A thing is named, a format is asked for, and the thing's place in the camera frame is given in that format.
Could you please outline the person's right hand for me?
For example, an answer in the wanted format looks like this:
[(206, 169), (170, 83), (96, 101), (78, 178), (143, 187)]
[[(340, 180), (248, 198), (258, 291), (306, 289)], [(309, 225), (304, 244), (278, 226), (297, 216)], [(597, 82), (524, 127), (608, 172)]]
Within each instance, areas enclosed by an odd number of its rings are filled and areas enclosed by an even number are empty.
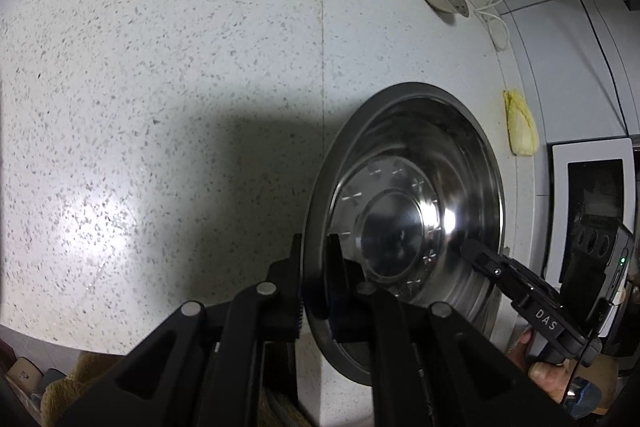
[(511, 349), (506, 352), (506, 356), (554, 402), (561, 403), (565, 389), (570, 383), (570, 372), (565, 365), (556, 366), (544, 362), (528, 364), (526, 355), (532, 335), (533, 332), (530, 329), (525, 329)]

